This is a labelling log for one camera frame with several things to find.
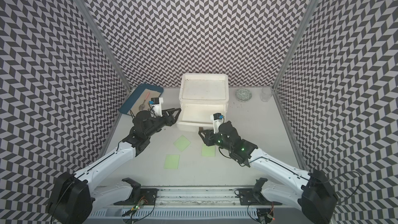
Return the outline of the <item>white top drawer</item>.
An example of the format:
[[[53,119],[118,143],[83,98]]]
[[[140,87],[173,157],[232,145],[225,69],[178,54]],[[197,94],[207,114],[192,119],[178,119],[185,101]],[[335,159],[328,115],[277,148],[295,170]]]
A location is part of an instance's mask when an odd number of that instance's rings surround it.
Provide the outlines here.
[[[181,113],[176,122],[180,131],[198,132],[199,128],[212,130],[213,114],[226,115],[225,105],[182,104]]]

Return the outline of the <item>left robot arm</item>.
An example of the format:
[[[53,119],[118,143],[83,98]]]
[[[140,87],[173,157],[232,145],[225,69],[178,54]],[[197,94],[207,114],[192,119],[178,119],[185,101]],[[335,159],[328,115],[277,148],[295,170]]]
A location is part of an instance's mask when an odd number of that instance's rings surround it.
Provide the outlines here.
[[[164,126],[177,122],[180,108],[162,110],[152,116],[150,111],[140,111],[133,117],[133,127],[115,149],[91,165],[72,174],[63,173],[56,178],[46,212],[51,220],[62,224],[82,224],[93,213],[118,202],[136,200],[140,184],[131,178],[121,183],[99,189],[99,184],[115,170],[141,154],[150,138]]]

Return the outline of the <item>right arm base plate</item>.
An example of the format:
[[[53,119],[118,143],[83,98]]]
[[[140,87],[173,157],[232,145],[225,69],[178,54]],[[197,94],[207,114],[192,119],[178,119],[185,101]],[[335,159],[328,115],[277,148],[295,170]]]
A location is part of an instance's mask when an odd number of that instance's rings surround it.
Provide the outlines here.
[[[243,206],[249,205],[272,205],[272,203],[262,195],[261,190],[265,183],[268,182],[266,178],[259,178],[252,188],[238,188],[234,191],[239,198],[240,204]]]

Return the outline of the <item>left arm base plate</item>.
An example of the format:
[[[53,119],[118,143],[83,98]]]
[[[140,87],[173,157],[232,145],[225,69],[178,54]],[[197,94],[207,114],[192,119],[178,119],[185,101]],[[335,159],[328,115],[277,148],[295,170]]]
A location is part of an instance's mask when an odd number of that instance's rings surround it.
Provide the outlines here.
[[[122,179],[124,184],[128,184],[131,188],[131,193],[124,201],[118,201],[114,205],[138,205],[139,201],[144,201],[144,205],[155,205],[157,199],[157,188],[142,188],[137,181],[127,177]]]

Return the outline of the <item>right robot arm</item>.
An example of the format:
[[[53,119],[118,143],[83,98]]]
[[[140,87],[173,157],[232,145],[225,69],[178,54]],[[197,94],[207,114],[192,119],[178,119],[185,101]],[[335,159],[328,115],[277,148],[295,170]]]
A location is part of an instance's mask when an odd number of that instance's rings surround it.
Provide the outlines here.
[[[329,224],[332,220],[338,196],[326,175],[290,166],[263,151],[254,143],[242,139],[230,121],[215,130],[198,132],[206,146],[218,146],[229,152],[232,160],[240,165],[257,169],[276,179],[265,179],[254,192],[258,200],[278,202],[301,210],[314,224]]]

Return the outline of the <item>white drawer cabinet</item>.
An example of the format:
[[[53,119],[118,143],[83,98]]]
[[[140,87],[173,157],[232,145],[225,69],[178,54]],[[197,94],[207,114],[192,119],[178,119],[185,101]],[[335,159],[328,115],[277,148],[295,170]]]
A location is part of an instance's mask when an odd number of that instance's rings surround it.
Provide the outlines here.
[[[179,100],[181,104],[227,105],[229,78],[226,74],[183,74]]]

